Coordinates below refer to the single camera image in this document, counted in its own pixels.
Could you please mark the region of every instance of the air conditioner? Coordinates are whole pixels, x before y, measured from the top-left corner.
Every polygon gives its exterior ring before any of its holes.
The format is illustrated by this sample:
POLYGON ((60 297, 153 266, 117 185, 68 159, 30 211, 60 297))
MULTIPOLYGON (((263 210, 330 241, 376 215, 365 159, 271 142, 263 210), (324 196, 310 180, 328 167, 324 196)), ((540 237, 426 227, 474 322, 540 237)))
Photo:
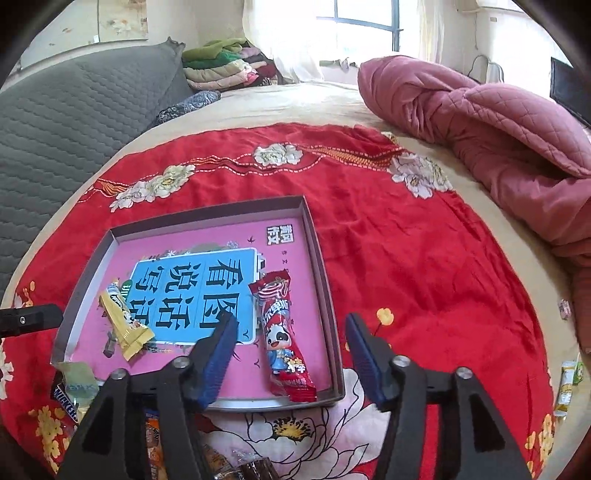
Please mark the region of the air conditioner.
POLYGON ((524 13, 511 0, 456 0, 456 8, 461 13, 476 13, 487 8, 524 13))

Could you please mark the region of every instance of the folded clothes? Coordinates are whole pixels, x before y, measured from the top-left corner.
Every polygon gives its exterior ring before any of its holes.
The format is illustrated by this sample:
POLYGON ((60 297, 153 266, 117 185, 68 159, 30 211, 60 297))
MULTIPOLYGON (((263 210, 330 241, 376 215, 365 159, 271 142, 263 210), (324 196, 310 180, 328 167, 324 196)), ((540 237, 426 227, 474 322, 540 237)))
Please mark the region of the folded clothes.
POLYGON ((185 77, 187 77, 189 80, 203 83, 215 82, 216 80, 221 80, 227 77, 231 77, 232 75, 236 75, 237 73, 244 70, 247 65, 248 63, 246 63, 244 60, 238 59, 231 61, 230 63, 223 65, 221 67, 215 67, 213 69, 195 70, 186 67, 183 70, 185 72, 185 77))
POLYGON ((256 74, 256 72, 253 70, 252 72, 250 72, 247 77, 246 77, 246 81, 244 82, 244 86, 248 87, 251 83, 254 83, 254 81, 256 81, 256 79, 258 78, 258 75, 256 74))
POLYGON ((232 53, 239 53, 242 50, 241 44, 246 41, 245 38, 228 38, 226 40, 212 40, 203 47, 191 48, 183 52, 183 60, 213 60, 222 50, 232 53))
POLYGON ((248 79, 248 74, 252 71, 250 66, 247 69, 242 70, 236 75, 226 77, 224 79, 215 80, 214 82, 194 82, 187 79, 187 83, 192 89, 195 90, 222 90, 224 88, 232 87, 240 83, 244 83, 248 79))
POLYGON ((261 52, 260 48, 256 47, 242 47, 239 55, 242 59, 247 59, 248 57, 252 57, 253 55, 258 55, 261 52))
POLYGON ((267 65, 267 62, 265 61, 256 61, 255 63, 251 63, 251 67, 255 70, 264 67, 265 65, 267 65))
POLYGON ((156 120, 152 123, 150 128, 166 123, 173 118, 183 116, 185 113, 199 110, 210 103, 217 102, 221 96, 222 95, 219 92, 197 92, 195 95, 191 95, 182 102, 162 110, 156 116, 156 120))
POLYGON ((238 53, 232 53, 227 50, 222 50, 217 57, 213 60, 193 60, 193 61, 185 61, 183 60, 183 66, 188 67, 195 70, 201 69, 214 69, 216 67, 221 67, 223 65, 227 65, 231 61, 239 60, 240 55, 238 53))
POLYGON ((262 53, 259 53, 257 55, 253 55, 252 57, 245 58, 244 61, 247 63, 256 63, 258 61, 269 61, 269 59, 265 57, 262 53))

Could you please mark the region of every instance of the white peony flower print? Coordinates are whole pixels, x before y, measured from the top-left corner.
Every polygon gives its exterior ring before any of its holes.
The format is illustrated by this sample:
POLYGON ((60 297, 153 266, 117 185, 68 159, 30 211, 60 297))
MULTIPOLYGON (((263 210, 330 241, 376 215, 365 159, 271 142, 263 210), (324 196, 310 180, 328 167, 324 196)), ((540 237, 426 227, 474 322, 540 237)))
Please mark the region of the white peony flower print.
POLYGON ((111 212, 117 208, 130 208, 134 203, 143 202, 148 194, 145 181, 139 181, 124 192, 117 195, 116 200, 109 205, 111 212))
POLYGON ((14 294, 14 308, 21 309, 23 307, 22 298, 18 293, 14 294))
POLYGON ((417 154, 406 152, 392 159, 388 171, 396 183, 404 182, 415 198, 428 199, 433 190, 448 192, 453 190, 441 167, 417 154))
POLYGON ((280 167, 286 163, 297 165, 303 155, 304 153, 301 150, 297 150, 295 146, 280 143, 273 143, 273 145, 269 145, 267 148, 257 147, 252 154, 257 163, 260 163, 263 167, 268 167, 269 165, 280 167))
POLYGON ((156 198, 166 198, 171 193, 180 190, 181 186, 189 181, 193 175, 195 165, 171 165, 164 170, 162 175, 157 175, 150 181, 139 181, 124 192, 117 195, 111 203, 111 212, 117 208, 130 208, 134 203, 153 202, 156 198))
POLYGON ((6 382, 12 381, 12 372, 14 372, 14 367, 12 366, 12 362, 6 361, 6 354, 0 342, 0 400, 6 400, 8 398, 6 395, 6 382))
POLYGON ((422 199, 428 199, 433 196, 431 186, 418 175, 403 173, 392 176, 392 180, 396 183, 405 182, 407 188, 415 198, 421 197, 422 199))
POLYGON ((204 441, 226 458, 236 454, 267 456, 282 480, 367 480, 352 473, 378 457, 389 416, 374 404, 363 408, 365 395, 357 373, 345 370, 345 398, 331 407, 268 414, 208 413, 221 429, 204 441))
POLYGON ((148 202, 153 202, 156 197, 166 198, 171 193, 177 192, 189 177, 194 174, 195 165, 171 165, 164 170, 162 175, 151 179, 146 185, 148 202))

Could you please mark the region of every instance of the blue label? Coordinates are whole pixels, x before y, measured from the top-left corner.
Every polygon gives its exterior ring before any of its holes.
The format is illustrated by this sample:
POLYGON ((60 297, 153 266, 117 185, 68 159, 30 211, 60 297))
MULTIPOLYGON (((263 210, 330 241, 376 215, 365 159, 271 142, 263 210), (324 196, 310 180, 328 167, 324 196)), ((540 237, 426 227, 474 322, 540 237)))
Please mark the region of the blue label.
POLYGON ((255 340, 256 249, 178 255, 138 262, 126 303, 153 341, 192 345, 210 336, 222 310, 238 320, 238 342, 255 340))

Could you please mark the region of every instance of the pink comforter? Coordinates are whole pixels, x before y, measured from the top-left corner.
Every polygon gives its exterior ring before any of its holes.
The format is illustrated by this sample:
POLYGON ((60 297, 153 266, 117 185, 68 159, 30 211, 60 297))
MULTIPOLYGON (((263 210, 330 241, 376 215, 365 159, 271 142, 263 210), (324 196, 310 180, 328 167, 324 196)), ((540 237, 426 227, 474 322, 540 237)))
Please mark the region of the pink comforter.
POLYGON ((579 123, 526 90, 404 56, 362 64, 359 90, 382 119, 451 148, 497 205, 570 260, 577 334, 591 349, 591 143, 579 123))

